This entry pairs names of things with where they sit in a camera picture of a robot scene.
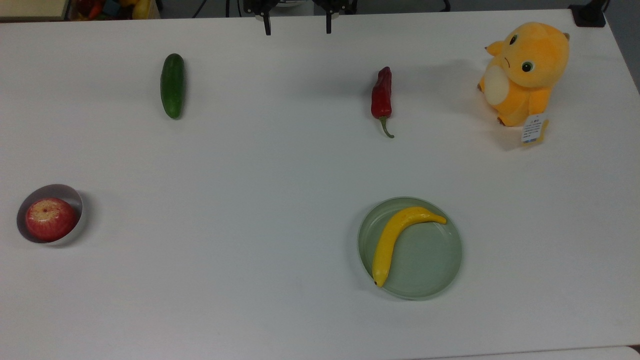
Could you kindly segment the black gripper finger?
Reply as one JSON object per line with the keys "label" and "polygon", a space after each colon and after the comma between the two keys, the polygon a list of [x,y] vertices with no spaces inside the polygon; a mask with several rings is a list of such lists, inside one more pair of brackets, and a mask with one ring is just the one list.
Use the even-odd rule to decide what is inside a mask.
{"label": "black gripper finger", "polygon": [[279,0],[244,0],[244,13],[254,16],[263,22],[266,35],[272,34],[270,11],[279,4]]}
{"label": "black gripper finger", "polygon": [[340,14],[354,15],[357,13],[357,0],[313,0],[314,5],[320,7],[326,14],[326,33],[332,33],[332,21]]}

